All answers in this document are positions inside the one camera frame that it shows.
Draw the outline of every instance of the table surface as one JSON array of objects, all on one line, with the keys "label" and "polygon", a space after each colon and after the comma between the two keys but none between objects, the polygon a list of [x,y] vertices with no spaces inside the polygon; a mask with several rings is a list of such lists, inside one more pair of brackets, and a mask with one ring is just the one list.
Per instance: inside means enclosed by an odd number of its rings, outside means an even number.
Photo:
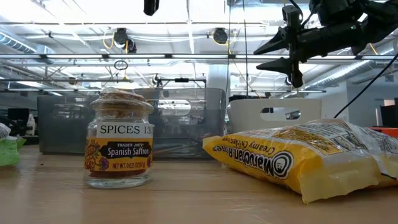
[{"label": "table surface", "polygon": [[0,167],[0,223],[397,223],[396,188],[360,190],[304,205],[283,187],[217,162],[156,162],[153,179],[131,189],[83,184],[82,156],[20,151]]}]

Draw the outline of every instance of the ceiling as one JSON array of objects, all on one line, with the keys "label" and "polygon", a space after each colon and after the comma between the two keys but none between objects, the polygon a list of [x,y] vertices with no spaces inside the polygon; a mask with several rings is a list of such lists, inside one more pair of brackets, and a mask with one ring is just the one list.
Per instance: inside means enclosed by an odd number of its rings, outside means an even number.
[{"label": "ceiling", "polygon": [[[120,27],[127,28],[128,35],[137,45],[138,54],[228,54],[227,45],[218,45],[211,35],[215,28],[222,27],[230,34],[229,49],[232,54],[252,54],[265,44],[283,26],[283,0],[267,1],[246,0],[245,13],[237,1],[229,7],[224,0],[162,0],[154,16],[146,16],[142,10],[144,1],[132,0],[1,0],[0,32],[7,32],[21,42],[52,49],[55,54],[124,54],[123,50],[111,45],[113,32]],[[297,1],[303,10],[304,17],[309,15],[308,2]],[[309,22],[311,27],[319,26],[316,16]],[[383,40],[379,45],[390,41],[394,36]],[[20,52],[0,45],[1,54],[21,54]],[[271,52],[273,55],[287,55],[286,50]],[[363,54],[373,54],[367,47]],[[347,49],[332,52],[330,55],[351,55]],[[225,64],[226,61],[211,60],[127,60],[130,64],[125,71],[118,72],[110,64],[98,60],[56,60],[54,64],[34,65],[26,60],[8,60],[17,68],[31,71],[33,75],[17,73],[15,75],[32,78],[85,78],[108,80],[116,73],[133,80],[131,88],[149,87],[155,74],[167,78],[206,78],[209,66]],[[61,66],[67,63],[81,63],[80,66]],[[248,64],[249,82],[253,88],[290,89],[285,85],[285,75],[277,72],[256,69],[259,63]],[[339,65],[335,63],[306,63],[300,69],[306,83]],[[234,88],[245,88],[246,74],[244,60],[229,62],[231,75],[240,77]],[[13,77],[14,73],[0,74]],[[104,86],[115,85],[104,81]],[[76,88],[68,83],[59,83],[64,88]],[[192,87],[195,83],[173,83],[170,86]]]}]

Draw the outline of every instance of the ramen package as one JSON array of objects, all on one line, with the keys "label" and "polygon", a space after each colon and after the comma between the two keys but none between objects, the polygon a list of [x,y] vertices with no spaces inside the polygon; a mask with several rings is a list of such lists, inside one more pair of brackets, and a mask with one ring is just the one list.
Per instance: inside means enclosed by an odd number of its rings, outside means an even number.
[{"label": "ramen package", "polygon": [[398,184],[398,139],[340,119],[203,140],[226,166],[287,186],[304,203]]}]

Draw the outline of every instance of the glass jar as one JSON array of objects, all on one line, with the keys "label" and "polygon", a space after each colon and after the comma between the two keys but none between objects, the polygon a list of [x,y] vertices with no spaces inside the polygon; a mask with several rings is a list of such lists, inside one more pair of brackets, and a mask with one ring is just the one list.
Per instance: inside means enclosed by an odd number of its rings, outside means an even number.
[{"label": "glass jar", "polygon": [[153,107],[135,93],[107,88],[92,102],[95,118],[88,125],[84,181],[95,188],[144,184],[152,167]]}]

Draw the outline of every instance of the spanish saffron label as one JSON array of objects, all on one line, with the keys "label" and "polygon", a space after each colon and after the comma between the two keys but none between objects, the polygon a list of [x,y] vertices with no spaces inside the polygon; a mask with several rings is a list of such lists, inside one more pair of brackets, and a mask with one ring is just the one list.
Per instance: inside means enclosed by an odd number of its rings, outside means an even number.
[{"label": "spanish saffron label", "polygon": [[148,169],[152,165],[152,124],[98,123],[96,137],[88,138],[85,169],[121,172]]}]

